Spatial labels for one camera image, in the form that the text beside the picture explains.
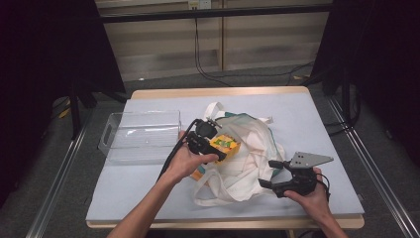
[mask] hand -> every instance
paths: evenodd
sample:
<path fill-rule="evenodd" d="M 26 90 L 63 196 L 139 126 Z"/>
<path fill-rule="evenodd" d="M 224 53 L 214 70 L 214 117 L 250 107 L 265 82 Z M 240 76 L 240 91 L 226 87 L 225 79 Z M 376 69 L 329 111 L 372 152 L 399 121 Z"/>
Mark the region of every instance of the hand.
<path fill-rule="evenodd" d="M 322 180 L 321 170 L 318 168 L 313 169 L 318 180 Z M 297 192 L 287 190 L 284 192 L 284 196 L 299 203 L 306 213 L 311 216 L 316 222 L 320 222 L 325 217 L 332 217 L 330 207 L 328 206 L 327 195 L 325 188 L 322 184 L 317 183 L 315 190 L 306 196 L 302 196 Z"/>
<path fill-rule="evenodd" d="M 184 131 L 181 131 L 179 138 L 181 138 L 184 133 Z M 189 151 L 188 146 L 185 143 L 173 157 L 164 175 L 173 178 L 175 182 L 180 182 L 183 178 L 191 175 L 199 165 L 214 162 L 218 159 L 219 157 L 214 154 L 203 156 L 195 155 Z"/>

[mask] gray floor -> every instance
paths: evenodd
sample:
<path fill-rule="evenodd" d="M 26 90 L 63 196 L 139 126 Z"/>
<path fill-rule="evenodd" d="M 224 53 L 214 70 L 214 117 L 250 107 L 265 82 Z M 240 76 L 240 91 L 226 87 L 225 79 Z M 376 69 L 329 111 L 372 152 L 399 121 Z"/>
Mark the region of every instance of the gray floor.
<path fill-rule="evenodd" d="M 275 74 L 291 69 L 292 67 L 271 67 L 241 70 L 234 72 L 234 74 L 240 73 L 241 76 L 220 79 L 233 86 L 285 85 L 288 75 L 264 77 L 244 74 Z M 300 74 L 308 72 L 310 72 L 310 68 L 300 71 Z M 126 82 L 128 95 L 137 89 L 219 86 L 223 85 L 219 82 L 209 81 L 199 74 Z M 320 85 L 313 85 L 309 88 L 323 121 L 325 123 L 337 121 Z M 105 161 L 105 156 L 97 150 L 100 135 L 108 115 L 112 112 L 122 111 L 124 105 L 101 94 L 95 94 L 95 97 L 98 99 L 98 106 L 93 109 L 83 143 L 74 157 L 65 185 L 60 191 L 48 226 L 43 233 L 44 237 L 105 237 L 109 232 L 109 230 L 88 228 L 84 218 L 96 180 Z M 82 108 L 82 118 L 88 114 L 88 110 Z M 328 127 L 327 129 L 333 132 L 341 128 Z M 420 208 L 417 205 L 420 198 L 420 183 L 418 182 L 420 168 L 411 163 L 397 140 L 388 139 L 385 133 L 386 128 L 364 104 L 356 130 L 390 187 L 418 226 L 420 224 Z M 27 235 L 71 144 L 71 132 L 69 116 L 52 120 L 36 159 L 28 164 L 20 188 L 10 194 L 0 210 L 0 237 L 25 237 Z M 342 133 L 332 137 L 331 140 L 356 192 L 363 198 L 362 205 L 366 211 L 364 228 L 347 231 L 348 234 L 351 237 L 405 237 L 375 188 L 347 135 Z M 185 237 L 185 234 L 177 232 L 167 235 Z M 276 237 L 276 235 L 278 234 L 274 232 L 265 235 L 265 237 Z"/>

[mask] cloth bag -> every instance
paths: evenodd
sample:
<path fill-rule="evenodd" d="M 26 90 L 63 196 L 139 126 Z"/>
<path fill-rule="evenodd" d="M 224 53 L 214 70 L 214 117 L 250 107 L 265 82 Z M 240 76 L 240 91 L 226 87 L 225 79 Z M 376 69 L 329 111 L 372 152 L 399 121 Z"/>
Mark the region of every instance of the cloth bag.
<path fill-rule="evenodd" d="M 195 184 L 194 202 L 201 206 L 225 205 L 244 201 L 262 193 L 272 193 L 260 186 L 258 179 L 270 180 L 274 169 L 268 161 L 283 161 L 284 151 L 275 143 L 266 123 L 272 119 L 257 119 L 246 113 L 233 114 L 223 110 L 220 103 L 212 103 L 205 112 L 222 128 L 218 135 L 228 134 L 241 142 L 239 153 L 222 163 L 202 165 L 204 175 Z M 200 189 L 208 184 L 214 197 L 201 198 Z"/>

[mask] forearm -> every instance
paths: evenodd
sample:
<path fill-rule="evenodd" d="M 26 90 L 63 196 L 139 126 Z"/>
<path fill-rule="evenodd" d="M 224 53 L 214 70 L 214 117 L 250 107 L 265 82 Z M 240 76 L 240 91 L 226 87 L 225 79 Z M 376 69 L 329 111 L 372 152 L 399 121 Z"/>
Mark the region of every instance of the forearm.
<path fill-rule="evenodd" d="M 176 182 L 163 175 L 108 237 L 145 237 Z"/>
<path fill-rule="evenodd" d="M 340 227 L 337 220 L 331 215 L 316 221 L 321 230 L 328 238 L 347 238 L 347 234 Z"/>

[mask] floor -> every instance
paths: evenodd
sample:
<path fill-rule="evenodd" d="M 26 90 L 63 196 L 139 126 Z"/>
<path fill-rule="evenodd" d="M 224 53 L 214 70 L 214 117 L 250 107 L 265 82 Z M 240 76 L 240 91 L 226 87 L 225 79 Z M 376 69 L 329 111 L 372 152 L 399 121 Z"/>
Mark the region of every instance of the floor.
<path fill-rule="evenodd" d="M 292 66 L 244 70 L 241 71 L 241 76 L 225 77 L 223 80 L 233 86 L 285 85 L 289 80 L 288 75 L 279 75 L 291 69 Z M 261 73 L 278 75 L 253 76 Z M 299 81 L 292 80 L 289 84 L 298 83 Z M 136 89 L 221 86 L 217 81 L 210 81 L 200 74 L 131 81 L 125 84 L 128 95 Z M 309 89 L 324 123 L 337 122 L 337 115 L 332 109 L 334 107 L 332 100 L 323 95 L 318 84 L 310 86 Z M 68 164 L 64 186 L 57 190 L 51 213 L 45 214 L 47 219 L 44 221 L 46 225 L 44 229 L 34 232 L 33 222 L 51 191 L 57 172 L 62 169 L 63 161 L 68 157 L 68 148 L 76 144 L 70 140 L 72 131 L 69 115 L 62 119 L 53 118 L 37 157 L 27 164 L 27 172 L 21 180 L 19 189 L 10 194 L 0 210 L 0 237 L 25 237 L 28 233 L 30 233 L 28 237 L 105 237 L 107 235 L 109 230 L 88 228 L 84 218 L 96 178 L 105 161 L 105 156 L 97 150 L 103 126 L 108 115 L 122 111 L 124 105 L 102 94 L 95 94 L 95 97 L 98 100 L 95 109 L 81 110 L 81 118 L 89 119 L 89 122 L 84 124 L 86 133 L 82 138 L 83 143 L 78 145 L 74 160 Z M 61 108 L 60 106 L 56 108 L 52 115 Z M 328 132 L 342 129 L 340 126 L 326 128 Z M 358 230 L 348 230 L 347 233 L 351 237 L 419 237 L 417 227 L 420 224 L 418 207 L 420 168 L 415 167 L 409 160 L 396 139 L 389 139 L 386 127 L 364 103 L 360 119 L 355 126 L 355 133 L 363 141 L 367 155 L 364 154 L 366 152 L 355 149 L 350 140 L 354 136 L 352 133 L 340 133 L 331 137 L 366 211 L 365 226 Z M 371 157 L 372 163 L 366 162 L 363 157 Z M 371 165 L 377 167 L 379 176 L 372 174 L 368 168 Z M 407 221 L 406 217 L 413 223 L 411 229 L 403 227 L 403 223 Z M 302 232 L 304 231 L 298 230 L 295 234 L 299 235 Z M 276 235 L 277 233 L 265 237 L 278 237 Z"/>

